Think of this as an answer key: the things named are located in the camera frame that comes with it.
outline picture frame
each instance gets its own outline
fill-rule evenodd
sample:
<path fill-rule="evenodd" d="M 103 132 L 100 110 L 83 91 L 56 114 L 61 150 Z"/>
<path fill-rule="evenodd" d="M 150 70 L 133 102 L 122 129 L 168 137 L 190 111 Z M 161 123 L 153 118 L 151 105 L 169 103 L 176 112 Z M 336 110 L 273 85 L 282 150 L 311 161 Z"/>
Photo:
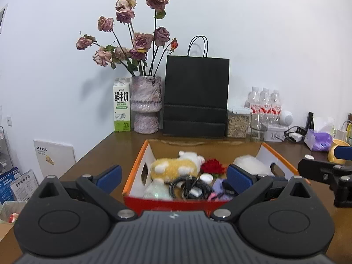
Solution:
<path fill-rule="evenodd" d="M 3 7 L 1 10 L 0 10 L 0 34 L 2 32 L 2 26 L 4 24 L 4 19 L 5 19 L 5 15 L 6 15 L 6 9 L 7 9 L 7 5 L 5 5 L 5 7 Z"/>

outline yellow plush toy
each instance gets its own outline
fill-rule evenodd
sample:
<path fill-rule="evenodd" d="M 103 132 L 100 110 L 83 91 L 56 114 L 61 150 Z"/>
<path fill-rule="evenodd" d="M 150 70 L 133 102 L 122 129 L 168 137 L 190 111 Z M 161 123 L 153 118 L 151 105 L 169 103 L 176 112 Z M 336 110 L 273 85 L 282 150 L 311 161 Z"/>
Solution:
<path fill-rule="evenodd" d="M 161 179 L 165 183 L 170 183 L 173 179 L 190 174 L 196 177 L 201 165 L 205 162 L 202 156 L 195 152 L 179 151 L 177 159 L 159 159 L 151 165 L 150 176 L 152 180 Z"/>

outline white round speaker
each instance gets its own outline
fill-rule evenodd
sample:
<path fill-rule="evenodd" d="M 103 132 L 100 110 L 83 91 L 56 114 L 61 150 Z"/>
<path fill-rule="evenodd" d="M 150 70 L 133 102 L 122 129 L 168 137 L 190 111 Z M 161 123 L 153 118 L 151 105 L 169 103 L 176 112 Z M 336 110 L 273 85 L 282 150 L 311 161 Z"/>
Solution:
<path fill-rule="evenodd" d="M 281 111 L 279 122 L 281 125 L 290 126 L 293 122 L 292 113 L 287 110 Z"/>

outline white plush toy head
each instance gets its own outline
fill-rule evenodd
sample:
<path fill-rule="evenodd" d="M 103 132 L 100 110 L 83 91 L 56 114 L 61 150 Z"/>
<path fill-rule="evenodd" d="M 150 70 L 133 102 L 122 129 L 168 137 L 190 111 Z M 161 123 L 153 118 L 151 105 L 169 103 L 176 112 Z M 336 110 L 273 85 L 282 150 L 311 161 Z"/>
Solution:
<path fill-rule="evenodd" d="M 201 165 L 203 165 L 205 162 L 204 157 L 198 156 L 197 153 L 195 152 L 179 151 L 178 155 L 179 155 L 179 159 L 181 160 L 191 160 L 193 163 L 195 163 L 197 166 L 198 173 L 200 171 Z"/>

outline yellow mug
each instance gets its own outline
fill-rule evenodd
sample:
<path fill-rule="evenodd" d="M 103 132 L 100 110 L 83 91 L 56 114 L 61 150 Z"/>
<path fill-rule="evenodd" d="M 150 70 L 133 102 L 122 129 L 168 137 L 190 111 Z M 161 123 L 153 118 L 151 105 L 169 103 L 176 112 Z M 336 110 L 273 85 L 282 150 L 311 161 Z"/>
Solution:
<path fill-rule="evenodd" d="M 328 153 L 328 160 L 329 160 L 329 162 L 343 165 L 344 163 L 346 163 L 346 160 L 337 159 L 335 157 L 335 154 L 334 154 L 335 148 L 337 146 L 348 146 L 349 147 L 350 145 L 342 140 L 339 140 L 339 139 L 332 139 L 332 143 L 333 144 L 331 145 L 331 148 Z"/>

